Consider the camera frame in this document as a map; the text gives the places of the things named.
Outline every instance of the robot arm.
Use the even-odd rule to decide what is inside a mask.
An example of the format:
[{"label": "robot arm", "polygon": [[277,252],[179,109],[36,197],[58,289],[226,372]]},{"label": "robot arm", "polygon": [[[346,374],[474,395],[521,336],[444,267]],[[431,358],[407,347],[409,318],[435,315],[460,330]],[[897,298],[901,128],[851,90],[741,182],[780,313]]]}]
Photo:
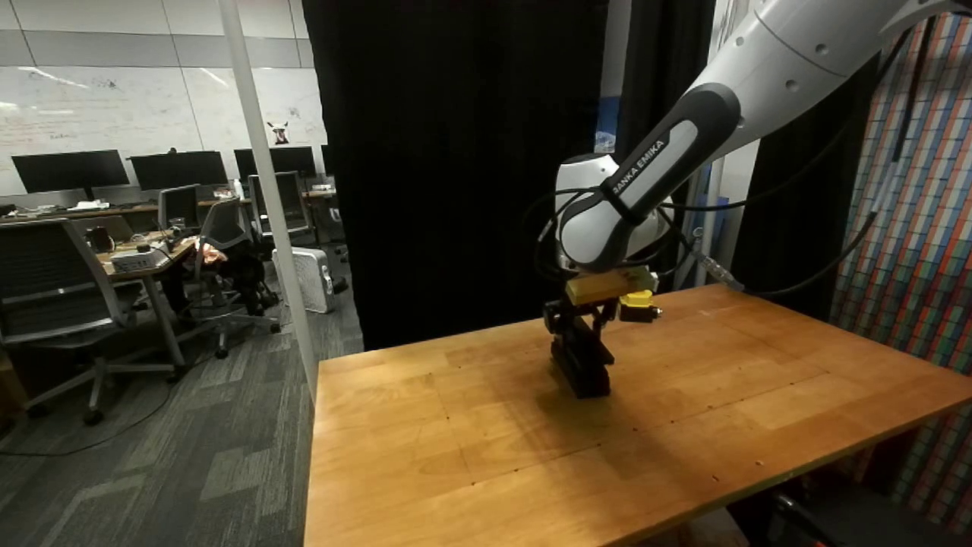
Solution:
[{"label": "robot arm", "polygon": [[760,141],[851,78],[906,27],[972,0],[754,0],[707,71],[623,160],[563,163],[564,269],[606,269],[665,234],[652,211],[705,160]]}]

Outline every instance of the black curtain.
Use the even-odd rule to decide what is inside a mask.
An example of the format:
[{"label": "black curtain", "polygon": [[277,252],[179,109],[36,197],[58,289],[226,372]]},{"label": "black curtain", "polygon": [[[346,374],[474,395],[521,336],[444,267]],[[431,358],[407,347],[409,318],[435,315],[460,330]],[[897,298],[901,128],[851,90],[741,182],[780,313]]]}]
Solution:
[{"label": "black curtain", "polygon": [[[692,85],[707,61],[715,0],[692,3],[630,3],[625,82],[617,117],[617,152],[623,160],[652,129],[675,99]],[[652,261],[657,269],[672,269],[678,261],[672,245]]]},{"label": "black curtain", "polygon": [[731,257],[731,273],[751,292],[768,292],[783,307],[830,318],[838,267],[799,292],[774,292],[813,275],[843,248],[874,85],[877,64],[866,64],[811,111],[760,143],[751,197],[774,194],[747,207]]},{"label": "black curtain", "polygon": [[364,347],[540,315],[555,168],[593,150],[606,0],[302,0]]}]

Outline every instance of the wall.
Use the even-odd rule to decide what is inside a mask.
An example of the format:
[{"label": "wall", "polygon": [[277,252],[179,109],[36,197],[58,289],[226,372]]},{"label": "wall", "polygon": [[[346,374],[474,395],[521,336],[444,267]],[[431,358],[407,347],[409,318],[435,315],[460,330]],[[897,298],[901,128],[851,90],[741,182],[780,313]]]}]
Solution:
[{"label": "wall", "polygon": [[[264,117],[321,160],[299,0],[237,3]],[[219,150],[237,176],[249,137],[219,0],[0,0],[0,194],[23,191],[8,154],[81,150]]]}]

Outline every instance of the wooden table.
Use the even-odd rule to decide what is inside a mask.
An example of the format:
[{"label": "wooden table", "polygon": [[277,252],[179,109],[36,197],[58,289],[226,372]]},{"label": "wooden table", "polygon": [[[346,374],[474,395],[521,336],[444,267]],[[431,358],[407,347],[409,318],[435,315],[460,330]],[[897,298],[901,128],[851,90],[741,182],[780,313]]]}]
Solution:
[{"label": "wooden table", "polygon": [[972,400],[972,379],[707,285],[612,323],[577,400],[540,323],[321,362],[307,545],[657,534]]}]

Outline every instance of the striped curtain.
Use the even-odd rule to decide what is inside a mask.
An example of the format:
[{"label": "striped curtain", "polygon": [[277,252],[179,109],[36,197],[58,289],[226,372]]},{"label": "striped curtain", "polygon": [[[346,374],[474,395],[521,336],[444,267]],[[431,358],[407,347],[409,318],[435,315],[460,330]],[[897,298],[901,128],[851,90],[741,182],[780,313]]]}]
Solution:
[{"label": "striped curtain", "polygon": [[[870,99],[846,240],[862,225],[906,114],[920,31]],[[972,367],[972,20],[938,16],[889,207],[843,261],[832,318],[851,330]],[[925,425],[893,498],[947,533],[972,522],[972,411]]]}]

